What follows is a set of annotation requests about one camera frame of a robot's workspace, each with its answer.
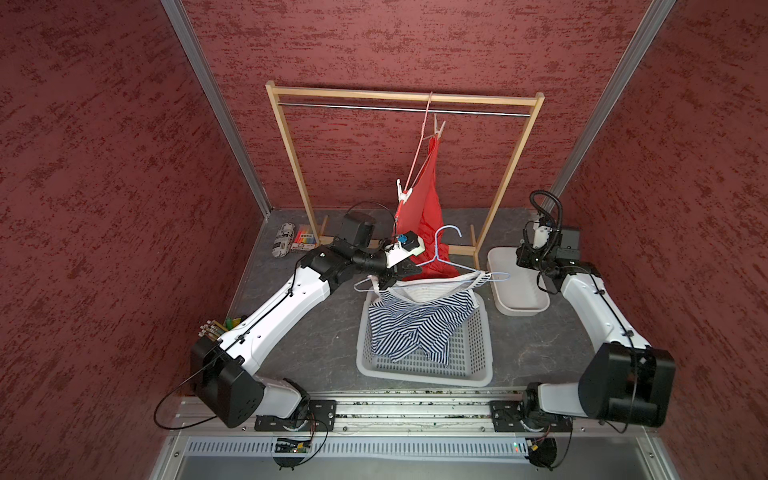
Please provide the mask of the blue white striped tank top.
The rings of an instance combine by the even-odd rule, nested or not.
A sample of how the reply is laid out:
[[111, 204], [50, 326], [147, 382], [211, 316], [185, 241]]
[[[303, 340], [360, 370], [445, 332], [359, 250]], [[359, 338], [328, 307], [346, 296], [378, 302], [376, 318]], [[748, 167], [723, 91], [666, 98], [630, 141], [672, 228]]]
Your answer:
[[446, 364], [451, 337], [479, 308], [474, 290], [490, 278], [488, 272], [474, 272], [375, 288], [368, 307], [373, 354], [399, 362], [421, 352]]

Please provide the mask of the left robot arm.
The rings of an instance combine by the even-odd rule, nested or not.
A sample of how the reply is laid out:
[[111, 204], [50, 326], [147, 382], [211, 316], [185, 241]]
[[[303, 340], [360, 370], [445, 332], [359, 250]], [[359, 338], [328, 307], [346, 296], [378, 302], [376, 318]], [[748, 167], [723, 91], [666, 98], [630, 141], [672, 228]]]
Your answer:
[[419, 273], [414, 259], [424, 253], [424, 240], [408, 231], [372, 249], [374, 226], [367, 214], [346, 214], [340, 233], [305, 253], [286, 283], [259, 309], [218, 338], [204, 336], [192, 346], [191, 389], [226, 427], [237, 427], [254, 415], [302, 423], [309, 396], [288, 379], [259, 375], [268, 354], [307, 313], [355, 275], [372, 275], [386, 289]]

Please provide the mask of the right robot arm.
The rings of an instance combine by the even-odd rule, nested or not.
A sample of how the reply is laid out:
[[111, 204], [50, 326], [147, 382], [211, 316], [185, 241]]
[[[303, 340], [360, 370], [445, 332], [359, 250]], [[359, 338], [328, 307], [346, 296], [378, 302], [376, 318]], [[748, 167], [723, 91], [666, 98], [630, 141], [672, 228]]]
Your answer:
[[578, 253], [578, 233], [562, 215], [537, 210], [517, 250], [518, 266], [536, 273], [536, 285], [561, 295], [587, 332], [594, 356], [577, 382], [532, 383], [522, 397], [522, 417], [539, 428], [560, 417], [617, 426], [660, 427], [666, 420], [676, 363], [634, 329], [610, 297], [597, 269]]

